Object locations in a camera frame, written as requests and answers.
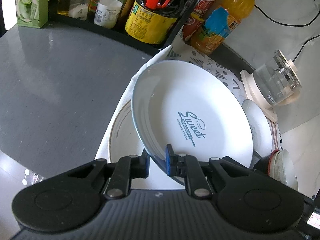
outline red can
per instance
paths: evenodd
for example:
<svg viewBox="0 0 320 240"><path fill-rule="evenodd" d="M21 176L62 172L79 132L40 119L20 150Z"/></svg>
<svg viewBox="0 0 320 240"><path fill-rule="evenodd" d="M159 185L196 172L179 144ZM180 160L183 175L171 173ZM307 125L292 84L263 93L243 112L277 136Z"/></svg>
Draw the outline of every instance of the red can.
<svg viewBox="0 0 320 240"><path fill-rule="evenodd" d="M215 0L200 0L193 10L199 16L204 16Z"/></svg>
<svg viewBox="0 0 320 240"><path fill-rule="evenodd" d="M190 40L193 33L196 32L196 30L201 26L203 22L204 22L204 19L201 19L195 13L191 13L188 20L186 21L186 23L182 28L183 40L184 41Z"/></svg>

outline chef hat logo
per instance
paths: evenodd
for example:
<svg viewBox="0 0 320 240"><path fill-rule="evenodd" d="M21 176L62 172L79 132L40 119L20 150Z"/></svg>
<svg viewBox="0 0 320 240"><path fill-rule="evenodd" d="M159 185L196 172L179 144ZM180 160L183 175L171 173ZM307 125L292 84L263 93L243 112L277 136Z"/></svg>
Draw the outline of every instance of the chef hat logo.
<svg viewBox="0 0 320 240"><path fill-rule="evenodd" d="M197 126L199 127L199 129L204 130L205 129L205 124L201 119L198 119L197 121Z"/></svg>

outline gray countertop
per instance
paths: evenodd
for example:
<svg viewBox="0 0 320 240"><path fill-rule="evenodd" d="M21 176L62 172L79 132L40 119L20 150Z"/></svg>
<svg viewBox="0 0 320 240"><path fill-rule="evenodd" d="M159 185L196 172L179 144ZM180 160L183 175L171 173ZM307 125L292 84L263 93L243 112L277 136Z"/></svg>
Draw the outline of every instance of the gray countertop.
<svg viewBox="0 0 320 240"><path fill-rule="evenodd" d="M151 56L58 23L0 38L0 150L51 177L94 159L130 79Z"/></svg>

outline green box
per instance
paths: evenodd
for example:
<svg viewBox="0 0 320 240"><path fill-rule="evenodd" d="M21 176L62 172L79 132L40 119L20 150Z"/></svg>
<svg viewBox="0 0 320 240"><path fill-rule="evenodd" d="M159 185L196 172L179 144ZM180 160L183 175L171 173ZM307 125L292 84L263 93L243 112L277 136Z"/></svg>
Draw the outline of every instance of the green box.
<svg viewBox="0 0 320 240"><path fill-rule="evenodd" d="M48 21L48 0L16 0L19 26L41 28Z"/></svg>

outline plate logo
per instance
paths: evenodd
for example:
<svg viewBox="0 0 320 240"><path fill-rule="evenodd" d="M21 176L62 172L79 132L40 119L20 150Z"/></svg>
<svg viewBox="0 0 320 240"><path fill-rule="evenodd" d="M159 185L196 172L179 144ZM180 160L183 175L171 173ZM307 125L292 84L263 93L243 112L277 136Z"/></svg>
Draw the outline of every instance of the plate logo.
<svg viewBox="0 0 320 240"><path fill-rule="evenodd" d="M185 114L178 112L180 119L177 119L186 140L192 142L193 147L196 147L194 137L205 139L205 124L194 113L187 111Z"/></svg>

